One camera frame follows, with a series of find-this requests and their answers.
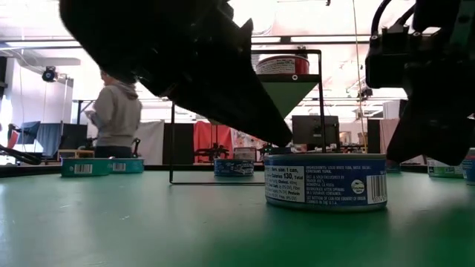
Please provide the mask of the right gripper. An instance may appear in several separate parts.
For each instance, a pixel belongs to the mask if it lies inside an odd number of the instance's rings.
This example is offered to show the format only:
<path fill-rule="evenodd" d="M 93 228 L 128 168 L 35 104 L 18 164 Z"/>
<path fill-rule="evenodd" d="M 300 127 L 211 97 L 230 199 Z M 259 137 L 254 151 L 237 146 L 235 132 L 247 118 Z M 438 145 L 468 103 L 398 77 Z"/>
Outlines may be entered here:
<path fill-rule="evenodd" d="M 404 22 L 390 27 L 371 25 L 365 79 L 370 88 L 404 88 L 406 94 L 421 93 L 419 85 L 438 79 L 454 85 L 475 78 L 475 22 L 439 25 L 429 35 L 427 25 L 413 32 Z M 407 101 L 387 146 L 387 159 L 402 163 L 417 156 L 446 165 L 459 165 L 471 148 L 475 120 L 443 113 L 433 105 Z"/>

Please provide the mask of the white green-label can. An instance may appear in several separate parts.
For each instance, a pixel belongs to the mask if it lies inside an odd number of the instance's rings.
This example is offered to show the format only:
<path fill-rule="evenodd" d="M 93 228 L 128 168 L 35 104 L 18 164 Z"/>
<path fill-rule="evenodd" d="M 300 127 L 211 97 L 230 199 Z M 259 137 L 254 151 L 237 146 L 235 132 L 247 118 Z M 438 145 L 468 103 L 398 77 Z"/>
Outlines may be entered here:
<path fill-rule="evenodd" d="M 463 170 L 461 165 L 447 165 L 440 161 L 428 158 L 427 173 L 430 177 L 438 178 L 463 178 Z"/>

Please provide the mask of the red white-label can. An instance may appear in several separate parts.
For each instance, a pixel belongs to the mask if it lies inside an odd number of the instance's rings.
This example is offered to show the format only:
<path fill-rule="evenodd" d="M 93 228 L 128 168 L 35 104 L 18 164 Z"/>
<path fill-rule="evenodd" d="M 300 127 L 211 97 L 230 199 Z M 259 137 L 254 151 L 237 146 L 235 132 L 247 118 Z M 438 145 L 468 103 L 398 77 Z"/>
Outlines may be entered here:
<path fill-rule="evenodd" d="M 256 74 L 309 74 L 308 59 L 296 55 L 271 56 L 258 62 Z"/>

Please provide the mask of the blue fish-print can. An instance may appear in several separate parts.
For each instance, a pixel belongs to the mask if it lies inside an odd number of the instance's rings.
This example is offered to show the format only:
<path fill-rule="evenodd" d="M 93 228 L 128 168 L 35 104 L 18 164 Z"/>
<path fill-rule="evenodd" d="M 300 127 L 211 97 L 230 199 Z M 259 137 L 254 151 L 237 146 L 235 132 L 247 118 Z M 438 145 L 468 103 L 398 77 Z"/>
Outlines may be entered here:
<path fill-rule="evenodd" d="M 218 177 L 250 177 L 254 169 L 254 162 L 249 159 L 214 160 L 214 175 Z"/>

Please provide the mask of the white blue-label can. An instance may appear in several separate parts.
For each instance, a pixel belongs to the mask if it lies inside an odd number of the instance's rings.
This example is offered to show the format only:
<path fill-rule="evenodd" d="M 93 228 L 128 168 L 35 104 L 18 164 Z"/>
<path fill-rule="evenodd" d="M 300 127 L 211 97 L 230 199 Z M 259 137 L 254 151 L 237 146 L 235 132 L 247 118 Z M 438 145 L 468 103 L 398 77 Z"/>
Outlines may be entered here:
<path fill-rule="evenodd" d="M 305 211 L 374 211 L 387 205 L 383 154 L 274 154 L 264 160 L 271 205 Z"/>

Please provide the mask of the pink curtain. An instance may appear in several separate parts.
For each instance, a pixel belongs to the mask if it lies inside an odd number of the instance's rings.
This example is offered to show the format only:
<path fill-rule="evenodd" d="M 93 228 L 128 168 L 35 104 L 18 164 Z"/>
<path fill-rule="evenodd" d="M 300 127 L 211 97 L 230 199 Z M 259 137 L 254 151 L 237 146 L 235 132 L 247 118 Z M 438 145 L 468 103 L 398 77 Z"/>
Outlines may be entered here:
<path fill-rule="evenodd" d="M 379 121 L 380 134 L 380 151 L 382 154 L 387 153 L 387 147 L 393 137 L 399 119 L 381 119 Z M 417 156 L 403 162 L 404 165 L 426 165 L 426 158 L 424 156 Z"/>

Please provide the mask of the white cylindrical column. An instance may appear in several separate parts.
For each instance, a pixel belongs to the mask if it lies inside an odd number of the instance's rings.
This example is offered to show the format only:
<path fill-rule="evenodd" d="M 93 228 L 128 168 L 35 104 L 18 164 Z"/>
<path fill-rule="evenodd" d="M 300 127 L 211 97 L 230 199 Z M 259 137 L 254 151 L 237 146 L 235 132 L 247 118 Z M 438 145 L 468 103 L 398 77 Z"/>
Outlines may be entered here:
<path fill-rule="evenodd" d="M 400 111 L 400 101 L 394 100 L 383 104 L 384 119 L 398 119 Z"/>

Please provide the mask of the black background robot arms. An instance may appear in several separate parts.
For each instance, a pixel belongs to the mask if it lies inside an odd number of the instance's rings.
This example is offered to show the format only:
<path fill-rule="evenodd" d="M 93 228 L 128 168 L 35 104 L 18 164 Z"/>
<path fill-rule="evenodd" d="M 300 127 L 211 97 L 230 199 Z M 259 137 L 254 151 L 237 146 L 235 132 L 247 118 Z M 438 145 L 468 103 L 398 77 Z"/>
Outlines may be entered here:
<path fill-rule="evenodd" d="M 229 156 L 229 150 L 216 142 L 210 148 L 199 148 L 194 152 L 194 156 L 207 156 L 210 162 L 214 159 L 221 158 L 221 155 L 227 159 Z"/>

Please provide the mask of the black monitor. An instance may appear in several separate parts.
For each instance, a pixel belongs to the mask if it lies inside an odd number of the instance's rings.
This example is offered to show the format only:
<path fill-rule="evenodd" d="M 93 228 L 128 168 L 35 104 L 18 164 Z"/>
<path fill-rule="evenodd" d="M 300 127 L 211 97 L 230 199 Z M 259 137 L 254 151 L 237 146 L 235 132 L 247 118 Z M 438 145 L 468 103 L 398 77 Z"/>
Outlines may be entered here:
<path fill-rule="evenodd" d="M 322 147 L 339 144 L 339 121 L 337 116 L 325 116 L 324 124 L 318 115 L 292 116 L 292 141 Z"/>

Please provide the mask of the white curtain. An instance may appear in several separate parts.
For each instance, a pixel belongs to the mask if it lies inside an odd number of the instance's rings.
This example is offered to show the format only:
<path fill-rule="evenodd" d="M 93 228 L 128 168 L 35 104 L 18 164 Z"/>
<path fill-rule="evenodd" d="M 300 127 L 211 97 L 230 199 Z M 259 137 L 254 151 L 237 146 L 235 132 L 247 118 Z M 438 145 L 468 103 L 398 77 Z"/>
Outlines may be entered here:
<path fill-rule="evenodd" d="M 162 165 L 164 128 L 161 120 L 140 123 L 135 136 L 141 140 L 137 151 L 145 165 Z"/>

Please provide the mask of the teal can silver lid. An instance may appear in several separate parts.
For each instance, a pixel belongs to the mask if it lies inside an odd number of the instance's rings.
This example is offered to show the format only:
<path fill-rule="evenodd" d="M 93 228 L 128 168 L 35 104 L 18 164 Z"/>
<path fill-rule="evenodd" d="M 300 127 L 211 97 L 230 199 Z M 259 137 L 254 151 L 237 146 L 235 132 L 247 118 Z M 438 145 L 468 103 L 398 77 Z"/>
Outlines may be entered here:
<path fill-rule="evenodd" d="M 144 171 L 142 158 L 115 158 L 111 160 L 112 174 L 141 174 Z"/>

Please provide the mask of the green table mat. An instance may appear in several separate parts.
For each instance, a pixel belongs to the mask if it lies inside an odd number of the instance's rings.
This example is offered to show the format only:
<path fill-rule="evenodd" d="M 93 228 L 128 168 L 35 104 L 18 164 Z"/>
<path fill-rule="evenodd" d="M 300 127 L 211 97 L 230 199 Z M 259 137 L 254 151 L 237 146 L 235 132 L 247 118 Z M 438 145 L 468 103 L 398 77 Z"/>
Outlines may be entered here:
<path fill-rule="evenodd" d="M 0 267 L 475 267 L 475 187 L 403 173 L 383 211 L 268 205 L 165 172 L 0 179 Z"/>

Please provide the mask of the blue-grey curtain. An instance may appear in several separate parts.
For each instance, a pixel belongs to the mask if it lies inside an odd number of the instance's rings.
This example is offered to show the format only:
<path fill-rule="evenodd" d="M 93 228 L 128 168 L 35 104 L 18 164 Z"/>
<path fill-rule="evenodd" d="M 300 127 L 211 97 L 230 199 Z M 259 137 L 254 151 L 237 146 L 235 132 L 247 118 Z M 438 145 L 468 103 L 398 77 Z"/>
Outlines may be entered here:
<path fill-rule="evenodd" d="M 43 155 L 52 157 L 59 149 L 62 138 L 61 123 L 41 123 L 36 140 L 43 148 Z"/>

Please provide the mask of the ceiling light strip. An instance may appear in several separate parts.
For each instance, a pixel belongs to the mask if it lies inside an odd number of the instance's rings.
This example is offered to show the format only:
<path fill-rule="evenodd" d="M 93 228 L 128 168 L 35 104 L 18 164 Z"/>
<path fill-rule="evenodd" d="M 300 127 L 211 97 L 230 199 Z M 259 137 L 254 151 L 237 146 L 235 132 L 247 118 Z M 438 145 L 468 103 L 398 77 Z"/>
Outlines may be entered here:
<path fill-rule="evenodd" d="M 350 45 L 366 44 L 371 35 L 316 35 L 316 36 L 253 36 L 252 44 L 261 45 Z M 73 39 L 45 39 L 0 41 L 0 50 L 14 49 L 76 49 L 81 44 Z"/>

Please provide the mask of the small background monitor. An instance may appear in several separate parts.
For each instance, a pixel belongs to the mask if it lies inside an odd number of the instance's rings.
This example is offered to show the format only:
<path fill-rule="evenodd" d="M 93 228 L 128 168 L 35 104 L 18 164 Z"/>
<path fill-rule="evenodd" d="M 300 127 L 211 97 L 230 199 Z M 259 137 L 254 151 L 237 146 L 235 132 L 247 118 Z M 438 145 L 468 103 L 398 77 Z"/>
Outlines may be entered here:
<path fill-rule="evenodd" d="M 19 137 L 17 143 L 20 145 L 32 145 L 37 137 L 40 121 L 24 122 L 17 130 Z"/>

